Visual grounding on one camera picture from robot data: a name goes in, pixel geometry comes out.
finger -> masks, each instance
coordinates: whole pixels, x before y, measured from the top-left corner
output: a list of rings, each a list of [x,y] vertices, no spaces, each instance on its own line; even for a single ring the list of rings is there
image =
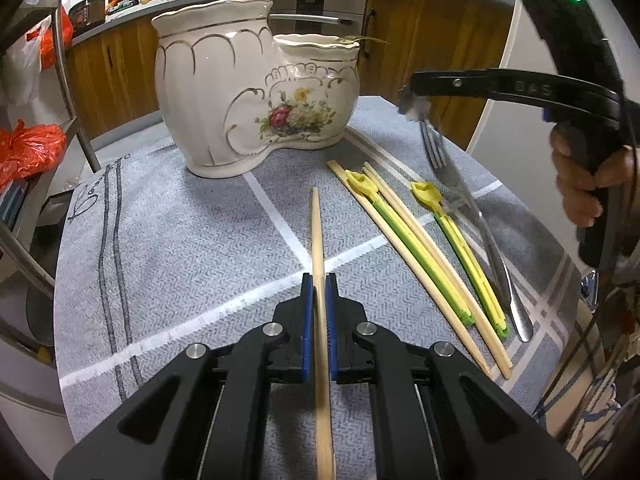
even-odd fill
[[[559,152],[553,152],[551,159],[558,170],[558,175],[570,186],[578,189],[595,189],[596,181],[591,173],[578,166],[568,156]]]
[[[556,126],[551,130],[549,142],[551,143],[551,148],[555,152],[561,153],[564,156],[571,156],[569,142],[564,138],[564,135],[562,134],[562,126],[559,124],[556,124]]]
[[[570,186],[560,177],[556,179],[556,184],[562,194],[565,205],[569,209],[580,212],[589,218],[597,218],[602,214],[602,204],[600,204],[600,201],[593,195]]]
[[[584,213],[581,213],[580,211],[576,211],[574,209],[571,209],[570,207],[568,207],[566,205],[565,202],[562,202],[562,207],[564,208],[564,213],[566,214],[566,217],[572,223],[577,225],[578,227],[592,227],[593,226],[593,223],[594,223],[593,217],[585,215]]]
[[[634,154],[629,146],[605,160],[595,174],[596,186],[610,187],[629,182],[634,176]]]

metal fork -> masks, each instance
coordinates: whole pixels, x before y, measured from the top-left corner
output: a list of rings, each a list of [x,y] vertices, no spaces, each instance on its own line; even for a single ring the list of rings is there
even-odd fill
[[[423,119],[418,122],[420,124],[420,132],[422,134],[422,142],[427,152],[427,158],[429,165],[433,170],[436,178],[453,190],[455,190],[462,199],[466,202],[471,209],[471,213],[476,218],[476,223],[480,229],[480,235],[482,242],[486,249],[486,254],[491,265],[491,270],[494,273],[495,281],[497,282],[497,296],[500,301],[500,306],[504,311],[508,310],[511,316],[513,325],[516,328],[518,337],[521,341],[527,342],[533,337],[533,325],[529,318],[529,314],[524,309],[522,301],[513,286],[513,281],[507,270],[506,265],[500,251],[498,244],[491,231],[486,220],[482,216],[482,212],[476,203],[473,195],[466,186],[465,181],[460,176],[458,168],[455,167],[451,160],[449,153],[444,147],[444,140],[442,134],[433,127],[429,120]]]

table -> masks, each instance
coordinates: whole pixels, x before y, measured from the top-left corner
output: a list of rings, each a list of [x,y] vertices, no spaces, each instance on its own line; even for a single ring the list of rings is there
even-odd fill
[[[429,346],[455,334],[360,205],[326,167],[360,170],[368,160],[394,188],[464,279],[433,217],[407,180],[435,180],[416,123],[377,97],[361,97],[341,142],[277,150],[253,171],[225,180],[191,174],[170,137],[108,165],[75,191],[63,234],[54,302],[60,387],[79,440],[191,342],[233,343],[299,293],[310,270],[310,189],[320,192],[326,271],[341,295],[404,341]],[[505,381],[471,331],[494,378],[532,412],[567,343],[580,276],[551,234],[505,186],[454,145],[448,149],[479,201],[535,334],[510,327],[514,363]],[[486,265],[478,232],[458,197],[440,186]],[[339,478],[375,473],[369,400],[363,385],[332,384]],[[314,402],[308,385],[272,389],[264,478],[315,478]]]

yellow spoon head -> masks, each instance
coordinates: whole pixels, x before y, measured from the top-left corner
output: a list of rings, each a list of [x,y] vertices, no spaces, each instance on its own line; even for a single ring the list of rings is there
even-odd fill
[[[411,191],[413,191],[415,197],[429,209],[442,214],[442,206],[440,205],[442,195],[438,188],[431,182],[412,182]]]
[[[353,189],[366,196],[372,202],[378,199],[378,187],[367,175],[350,170],[345,170],[344,172],[347,174],[347,181]]]

metal screw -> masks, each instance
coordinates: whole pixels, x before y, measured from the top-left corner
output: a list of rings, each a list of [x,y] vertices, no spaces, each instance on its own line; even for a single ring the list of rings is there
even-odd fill
[[[280,323],[267,323],[265,326],[262,327],[262,331],[265,333],[265,335],[268,336],[276,336],[276,335],[280,335],[282,333],[282,325]]]
[[[378,327],[369,321],[363,321],[362,323],[358,323],[356,327],[356,330],[360,335],[374,335],[377,329]]]
[[[189,359],[200,359],[207,351],[207,347],[202,343],[193,343],[187,346],[184,351]]]
[[[453,345],[447,341],[438,341],[433,346],[433,349],[440,357],[451,357],[453,352],[456,351],[456,349],[453,348]]]

